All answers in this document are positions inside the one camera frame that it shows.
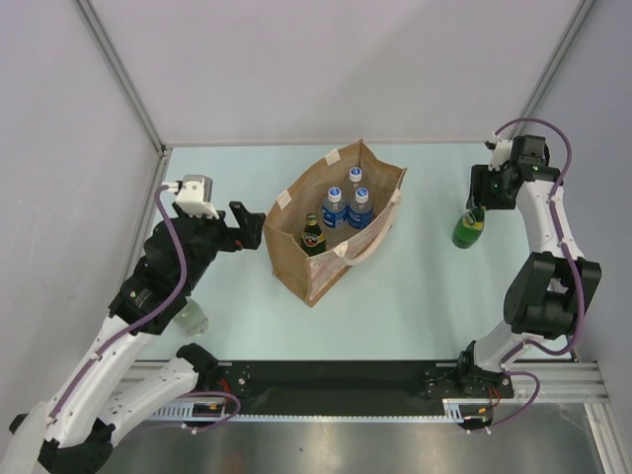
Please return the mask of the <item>aluminium frame rail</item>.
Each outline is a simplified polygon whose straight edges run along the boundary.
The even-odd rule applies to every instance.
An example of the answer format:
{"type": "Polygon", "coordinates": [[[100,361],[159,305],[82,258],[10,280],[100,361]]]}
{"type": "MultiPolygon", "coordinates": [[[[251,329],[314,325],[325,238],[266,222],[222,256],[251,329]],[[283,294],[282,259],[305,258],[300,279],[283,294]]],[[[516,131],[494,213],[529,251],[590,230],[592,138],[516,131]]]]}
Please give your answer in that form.
{"type": "Polygon", "coordinates": [[[501,380],[459,382],[448,360],[222,361],[215,396],[152,403],[148,418],[212,423],[241,402],[239,422],[455,423],[489,427],[524,404],[603,404],[595,363],[545,360],[513,365],[501,380]]]}

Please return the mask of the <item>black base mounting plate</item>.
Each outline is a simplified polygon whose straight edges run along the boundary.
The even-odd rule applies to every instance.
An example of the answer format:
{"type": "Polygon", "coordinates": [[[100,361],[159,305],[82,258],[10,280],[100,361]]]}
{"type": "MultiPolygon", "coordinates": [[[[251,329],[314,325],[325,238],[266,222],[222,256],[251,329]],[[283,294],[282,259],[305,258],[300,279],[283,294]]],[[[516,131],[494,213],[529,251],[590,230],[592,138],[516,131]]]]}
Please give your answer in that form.
{"type": "Polygon", "coordinates": [[[233,360],[213,373],[260,417],[412,417],[437,415],[444,399],[509,400],[510,380],[475,376],[454,360],[233,360]]]}

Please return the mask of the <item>blue cap plastic bottle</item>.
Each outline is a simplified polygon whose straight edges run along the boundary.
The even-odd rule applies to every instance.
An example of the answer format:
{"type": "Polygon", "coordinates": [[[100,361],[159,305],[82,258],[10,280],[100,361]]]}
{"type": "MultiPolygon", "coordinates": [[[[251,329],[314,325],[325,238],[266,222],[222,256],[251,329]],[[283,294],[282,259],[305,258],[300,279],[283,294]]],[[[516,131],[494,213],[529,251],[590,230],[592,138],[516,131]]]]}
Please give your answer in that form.
{"type": "Polygon", "coordinates": [[[348,173],[347,185],[351,193],[354,194],[357,189],[364,187],[364,174],[360,167],[352,167],[348,173]]]}

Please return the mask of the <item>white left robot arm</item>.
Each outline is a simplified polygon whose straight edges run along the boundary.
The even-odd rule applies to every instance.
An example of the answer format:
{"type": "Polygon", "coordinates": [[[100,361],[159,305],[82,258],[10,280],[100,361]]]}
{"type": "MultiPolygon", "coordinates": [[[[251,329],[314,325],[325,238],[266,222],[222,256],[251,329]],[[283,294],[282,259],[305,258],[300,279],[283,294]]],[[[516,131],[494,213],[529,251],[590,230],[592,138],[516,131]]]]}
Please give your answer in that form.
{"type": "Polygon", "coordinates": [[[138,354],[185,308],[220,252],[256,250],[266,217],[240,201],[229,204],[237,226],[217,216],[187,214],[175,205],[144,242],[144,253],[109,306],[100,332],[78,368],[48,402],[10,425],[4,473],[96,473],[137,425],[181,396],[223,396],[238,408],[218,360],[201,346],[181,347],[159,372],[122,394],[115,392],[138,354]]]}

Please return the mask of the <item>clear glass bottle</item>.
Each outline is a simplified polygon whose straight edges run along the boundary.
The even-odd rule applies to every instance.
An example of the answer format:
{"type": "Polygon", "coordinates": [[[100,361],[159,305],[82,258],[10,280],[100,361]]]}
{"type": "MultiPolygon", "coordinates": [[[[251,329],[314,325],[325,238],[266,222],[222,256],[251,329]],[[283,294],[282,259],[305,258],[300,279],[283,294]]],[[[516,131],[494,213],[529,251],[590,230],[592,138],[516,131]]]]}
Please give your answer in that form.
{"type": "Polygon", "coordinates": [[[208,319],[204,311],[192,298],[187,299],[187,304],[174,316],[172,322],[184,334],[192,337],[203,335],[208,328],[208,319]]]}

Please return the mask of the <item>blue label water bottle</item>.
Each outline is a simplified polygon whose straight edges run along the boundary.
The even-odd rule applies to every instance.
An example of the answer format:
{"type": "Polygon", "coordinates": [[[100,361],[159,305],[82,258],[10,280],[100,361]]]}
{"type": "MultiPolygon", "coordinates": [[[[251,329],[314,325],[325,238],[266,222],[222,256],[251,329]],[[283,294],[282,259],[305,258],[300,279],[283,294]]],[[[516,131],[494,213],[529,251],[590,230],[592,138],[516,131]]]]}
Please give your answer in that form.
{"type": "Polygon", "coordinates": [[[327,246],[334,248],[345,240],[347,202],[339,187],[331,187],[321,206],[327,246]]]}

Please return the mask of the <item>tan canvas jute bag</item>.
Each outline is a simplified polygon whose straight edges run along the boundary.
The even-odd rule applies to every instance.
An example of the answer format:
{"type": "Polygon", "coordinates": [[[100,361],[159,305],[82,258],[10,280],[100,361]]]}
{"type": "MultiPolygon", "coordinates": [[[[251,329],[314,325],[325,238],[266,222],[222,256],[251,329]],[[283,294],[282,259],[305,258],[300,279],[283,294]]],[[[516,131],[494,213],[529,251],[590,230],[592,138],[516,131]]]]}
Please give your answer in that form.
{"type": "Polygon", "coordinates": [[[406,170],[379,160],[358,141],[335,149],[307,168],[276,198],[264,235],[274,275],[305,304],[314,306],[352,267],[368,259],[394,224],[406,170]],[[368,190],[370,221],[360,230],[347,223],[341,233],[323,221],[327,191],[350,182],[358,167],[368,190]]]}

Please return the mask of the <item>green Perrier glass bottle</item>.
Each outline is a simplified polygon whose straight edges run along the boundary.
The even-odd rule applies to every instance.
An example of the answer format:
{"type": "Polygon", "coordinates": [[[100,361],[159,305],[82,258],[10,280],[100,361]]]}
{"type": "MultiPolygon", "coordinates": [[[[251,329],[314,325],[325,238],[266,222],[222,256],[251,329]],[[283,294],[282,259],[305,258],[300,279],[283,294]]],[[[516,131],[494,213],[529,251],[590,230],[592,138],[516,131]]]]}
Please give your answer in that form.
{"type": "Polygon", "coordinates": [[[326,237],[315,213],[305,216],[306,224],[300,237],[300,247],[308,257],[324,253],[327,250],[326,237]]]}

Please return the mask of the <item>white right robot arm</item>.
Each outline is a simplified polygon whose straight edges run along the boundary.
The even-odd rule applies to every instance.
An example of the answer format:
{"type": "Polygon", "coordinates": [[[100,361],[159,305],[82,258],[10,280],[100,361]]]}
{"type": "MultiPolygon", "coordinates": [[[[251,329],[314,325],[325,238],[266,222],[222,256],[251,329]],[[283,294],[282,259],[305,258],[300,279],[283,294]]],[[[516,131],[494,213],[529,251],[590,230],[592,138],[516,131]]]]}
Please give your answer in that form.
{"type": "Polygon", "coordinates": [[[529,255],[510,284],[502,321],[459,355],[457,388],[468,397],[500,389],[511,381],[510,365],[530,348],[552,355],[545,342],[567,340],[572,351],[601,280],[601,267],[586,259],[572,234],[564,206],[563,171],[551,166],[542,136],[494,138],[489,163],[470,174],[466,210],[452,242],[468,249],[478,240],[489,210],[519,211],[529,255]]]}

